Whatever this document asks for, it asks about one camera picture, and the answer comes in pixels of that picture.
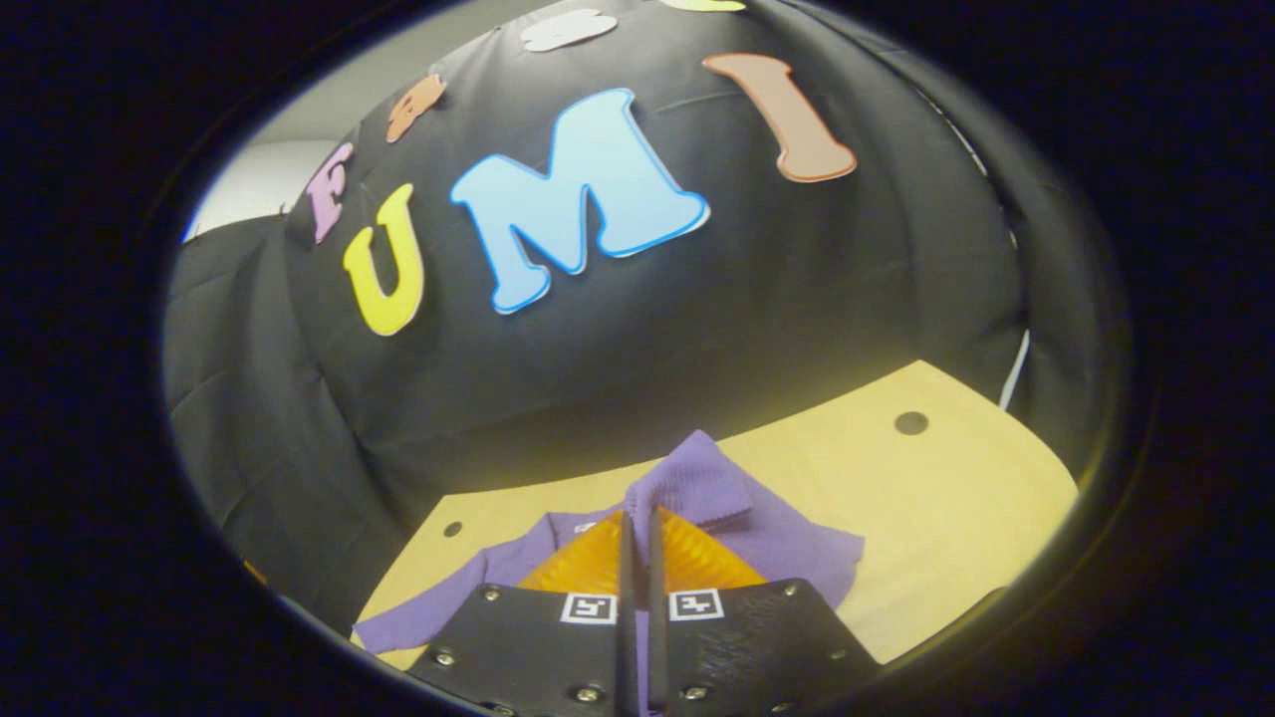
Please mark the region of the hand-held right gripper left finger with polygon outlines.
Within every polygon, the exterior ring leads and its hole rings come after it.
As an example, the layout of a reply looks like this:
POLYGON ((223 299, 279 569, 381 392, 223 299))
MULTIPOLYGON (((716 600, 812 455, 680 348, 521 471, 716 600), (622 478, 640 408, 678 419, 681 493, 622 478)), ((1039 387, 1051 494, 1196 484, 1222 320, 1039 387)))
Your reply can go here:
POLYGON ((408 675, 470 714, 638 714, 632 519, 615 512, 571 549, 612 572, 609 591, 482 583, 408 675))

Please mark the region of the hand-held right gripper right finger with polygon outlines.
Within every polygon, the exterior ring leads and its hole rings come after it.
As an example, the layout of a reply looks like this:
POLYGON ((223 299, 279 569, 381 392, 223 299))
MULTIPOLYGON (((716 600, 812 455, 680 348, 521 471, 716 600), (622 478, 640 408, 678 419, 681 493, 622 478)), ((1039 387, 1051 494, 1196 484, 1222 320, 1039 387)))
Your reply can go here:
POLYGON ((768 582, 680 515, 650 517, 646 698, 664 716, 815 716, 880 672, 810 580, 768 582))

